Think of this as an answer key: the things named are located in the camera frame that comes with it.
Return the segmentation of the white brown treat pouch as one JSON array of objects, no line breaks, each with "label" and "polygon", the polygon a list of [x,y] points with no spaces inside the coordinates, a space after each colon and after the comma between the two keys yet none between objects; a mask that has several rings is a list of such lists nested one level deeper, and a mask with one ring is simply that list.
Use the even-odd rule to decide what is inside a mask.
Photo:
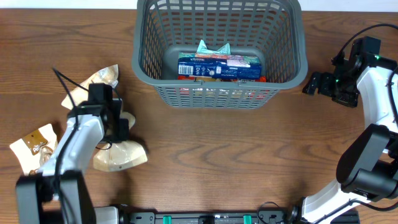
[{"label": "white brown treat pouch", "polygon": [[57,135],[51,124],[32,131],[9,147],[18,158],[24,175],[34,175],[57,148]]}]

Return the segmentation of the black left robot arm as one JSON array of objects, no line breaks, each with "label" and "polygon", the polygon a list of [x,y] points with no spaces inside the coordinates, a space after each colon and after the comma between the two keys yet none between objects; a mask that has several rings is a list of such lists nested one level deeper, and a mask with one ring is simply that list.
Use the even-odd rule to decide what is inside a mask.
[{"label": "black left robot arm", "polygon": [[89,85],[88,99],[69,112],[55,153],[38,173],[17,181],[20,223],[122,223],[118,207],[94,207],[83,176],[98,144],[128,139],[122,104],[112,86]]}]

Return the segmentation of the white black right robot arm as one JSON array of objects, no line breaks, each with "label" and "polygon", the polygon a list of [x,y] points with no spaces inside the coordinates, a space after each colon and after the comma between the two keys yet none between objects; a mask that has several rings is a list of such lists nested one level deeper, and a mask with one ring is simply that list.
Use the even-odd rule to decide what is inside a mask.
[{"label": "white black right robot arm", "polygon": [[363,103],[365,129],[339,159],[336,178],[318,193],[292,208],[284,223],[359,223],[358,205],[376,207],[397,198],[397,62],[379,55],[381,41],[373,37],[353,42],[332,61],[332,73],[315,72],[303,93],[319,93],[355,108]]}]

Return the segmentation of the blue tissue pack box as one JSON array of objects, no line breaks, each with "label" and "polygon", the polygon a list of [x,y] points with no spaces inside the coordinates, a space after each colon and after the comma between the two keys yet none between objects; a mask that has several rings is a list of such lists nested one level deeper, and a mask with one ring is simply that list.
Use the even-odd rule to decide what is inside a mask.
[{"label": "blue tissue pack box", "polygon": [[180,52],[177,71],[180,76],[258,80],[262,65],[256,56]]}]

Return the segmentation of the beige clear pouch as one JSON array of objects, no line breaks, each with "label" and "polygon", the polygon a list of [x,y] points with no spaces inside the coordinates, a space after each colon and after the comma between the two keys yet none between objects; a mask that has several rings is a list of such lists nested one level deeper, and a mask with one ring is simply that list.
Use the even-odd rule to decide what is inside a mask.
[{"label": "beige clear pouch", "polygon": [[104,143],[96,147],[98,152],[93,157],[93,168],[103,172],[118,172],[147,162],[147,154],[136,141]]}]

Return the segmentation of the red snack bar package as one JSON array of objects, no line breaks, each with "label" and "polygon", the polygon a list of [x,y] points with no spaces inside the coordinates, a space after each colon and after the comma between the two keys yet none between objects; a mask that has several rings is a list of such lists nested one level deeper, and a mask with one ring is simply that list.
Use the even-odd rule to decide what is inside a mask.
[{"label": "red snack bar package", "polygon": [[193,80],[195,82],[233,82],[233,83],[247,83],[247,82],[266,82],[266,77],[261,76],[255,80],[248,79],[222,79],[222,78],[209,78],[209,77],[191,77],[186,75],[179,75],[178,80]]}]

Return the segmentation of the teal snack wrapper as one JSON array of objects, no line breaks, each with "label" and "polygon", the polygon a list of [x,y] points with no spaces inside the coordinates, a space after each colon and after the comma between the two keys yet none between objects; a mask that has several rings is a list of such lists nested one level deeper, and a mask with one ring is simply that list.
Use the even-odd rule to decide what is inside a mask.
[{"label": "teal snack wrapper", "polygon": [[198,54],[219,54],[219,55],[231,55],[230,44],[224,44],[216,50],[208,48],[204,40],[201,40],[197,47]]}]

